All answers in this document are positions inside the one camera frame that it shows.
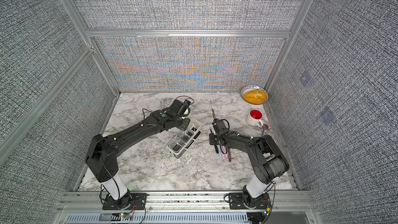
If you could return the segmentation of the cream toothbrush holder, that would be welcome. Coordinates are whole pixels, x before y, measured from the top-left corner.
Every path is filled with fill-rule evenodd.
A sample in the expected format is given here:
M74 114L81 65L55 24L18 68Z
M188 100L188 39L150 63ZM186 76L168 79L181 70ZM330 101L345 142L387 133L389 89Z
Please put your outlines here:
M179 131L167 144L172 157L180 159L201 135L202 124L191 119L185 131Z

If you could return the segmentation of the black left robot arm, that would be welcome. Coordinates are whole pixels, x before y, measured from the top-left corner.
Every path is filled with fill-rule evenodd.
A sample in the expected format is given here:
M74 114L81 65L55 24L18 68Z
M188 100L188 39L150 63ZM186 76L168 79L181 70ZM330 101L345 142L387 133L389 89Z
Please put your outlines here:
M192 99L175 99L171 106L153 111L141 122L123 131L108 136L98 134L92 138L85 158L86 165L114 201L121 204L130 194L118 175L117 158L130 147L155 134L172 128L185 131L190 121L187 116L192 103Z

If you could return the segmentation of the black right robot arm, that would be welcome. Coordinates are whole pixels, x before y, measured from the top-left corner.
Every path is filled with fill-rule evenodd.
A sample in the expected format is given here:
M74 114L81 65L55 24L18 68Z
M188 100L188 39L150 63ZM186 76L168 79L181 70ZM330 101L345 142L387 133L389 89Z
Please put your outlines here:
M222 153L231 156L231 150L245 152L254 171L252 180L243 187L243 202L247 208L256 208L269 202L267 191L273 180L289 169L284 153L269 135L247 136L230 129L225 119L214 119L209 134L210 145L220 147Z

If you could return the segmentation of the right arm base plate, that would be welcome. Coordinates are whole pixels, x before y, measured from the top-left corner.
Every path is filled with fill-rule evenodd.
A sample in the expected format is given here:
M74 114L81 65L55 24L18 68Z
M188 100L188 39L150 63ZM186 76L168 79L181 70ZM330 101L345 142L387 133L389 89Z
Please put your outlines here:
M268 193L264 193L257 198L252 198L249 193L229 193L227 202L230 209L268 209L271 208L271 200Z

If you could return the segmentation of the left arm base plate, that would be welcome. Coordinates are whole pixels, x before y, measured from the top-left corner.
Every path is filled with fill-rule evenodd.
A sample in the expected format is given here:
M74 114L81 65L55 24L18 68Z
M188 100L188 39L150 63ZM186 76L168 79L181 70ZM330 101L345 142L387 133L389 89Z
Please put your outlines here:
M147 194L139 193L132 194L128 192L118 201L114 200L110 194L106 195L105 200L103 201L102 210L105 211L127 211L127 210L144 210L146 202L147 202Z

